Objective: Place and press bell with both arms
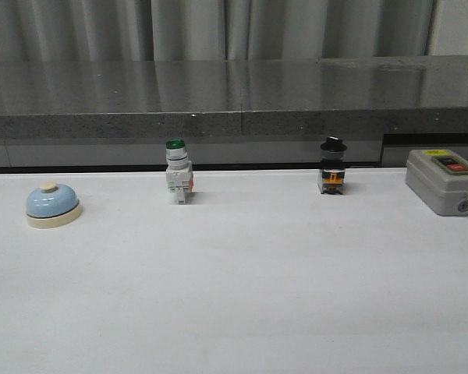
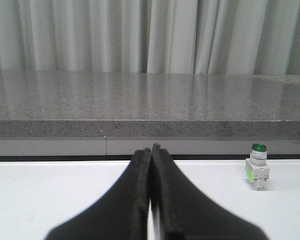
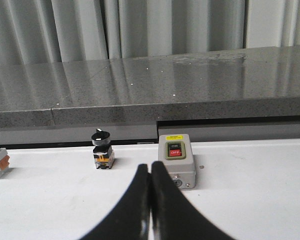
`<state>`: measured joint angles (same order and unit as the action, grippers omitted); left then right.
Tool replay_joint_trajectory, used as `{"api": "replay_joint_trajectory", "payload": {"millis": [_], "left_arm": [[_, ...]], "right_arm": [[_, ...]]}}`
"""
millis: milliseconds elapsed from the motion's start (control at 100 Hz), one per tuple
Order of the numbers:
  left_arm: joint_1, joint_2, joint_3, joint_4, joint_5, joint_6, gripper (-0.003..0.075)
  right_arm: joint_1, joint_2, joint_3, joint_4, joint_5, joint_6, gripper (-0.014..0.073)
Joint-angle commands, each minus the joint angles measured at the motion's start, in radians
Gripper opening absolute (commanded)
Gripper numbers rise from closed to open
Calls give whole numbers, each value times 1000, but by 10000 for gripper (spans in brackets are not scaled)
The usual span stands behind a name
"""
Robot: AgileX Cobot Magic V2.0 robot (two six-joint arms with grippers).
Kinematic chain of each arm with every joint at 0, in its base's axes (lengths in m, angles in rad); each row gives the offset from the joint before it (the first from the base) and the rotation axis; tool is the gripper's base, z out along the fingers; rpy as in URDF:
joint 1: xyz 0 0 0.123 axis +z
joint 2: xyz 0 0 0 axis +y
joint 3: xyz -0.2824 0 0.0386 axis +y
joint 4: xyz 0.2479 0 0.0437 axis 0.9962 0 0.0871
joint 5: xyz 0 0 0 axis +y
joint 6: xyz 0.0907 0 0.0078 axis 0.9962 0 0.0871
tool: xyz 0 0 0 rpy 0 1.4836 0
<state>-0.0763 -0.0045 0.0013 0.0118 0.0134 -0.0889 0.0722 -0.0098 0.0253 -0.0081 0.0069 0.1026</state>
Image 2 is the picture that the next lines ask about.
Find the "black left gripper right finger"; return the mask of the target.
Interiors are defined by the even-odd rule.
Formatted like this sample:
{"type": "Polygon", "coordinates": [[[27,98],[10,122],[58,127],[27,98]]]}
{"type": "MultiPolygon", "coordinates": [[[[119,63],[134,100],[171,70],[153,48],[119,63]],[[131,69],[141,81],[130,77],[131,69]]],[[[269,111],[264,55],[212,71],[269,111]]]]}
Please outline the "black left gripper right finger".
{"type": "Polygon", "coordinates": [[[259,227],[203,194],[157,143],[152,147],[151,208],[160,240],[267,239],[259,227]]]}

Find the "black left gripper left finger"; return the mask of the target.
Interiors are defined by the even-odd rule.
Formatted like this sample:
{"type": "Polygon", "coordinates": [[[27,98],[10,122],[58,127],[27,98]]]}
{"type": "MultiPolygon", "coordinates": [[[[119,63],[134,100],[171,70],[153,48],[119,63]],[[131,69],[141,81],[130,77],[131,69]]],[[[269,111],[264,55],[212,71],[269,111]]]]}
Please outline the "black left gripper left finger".
{"type": "Polygon", "coordinates": [[[48,240],[145,240],[151,151],[135,151],[114,185],[93,205],[52,229],[48,240]]]}

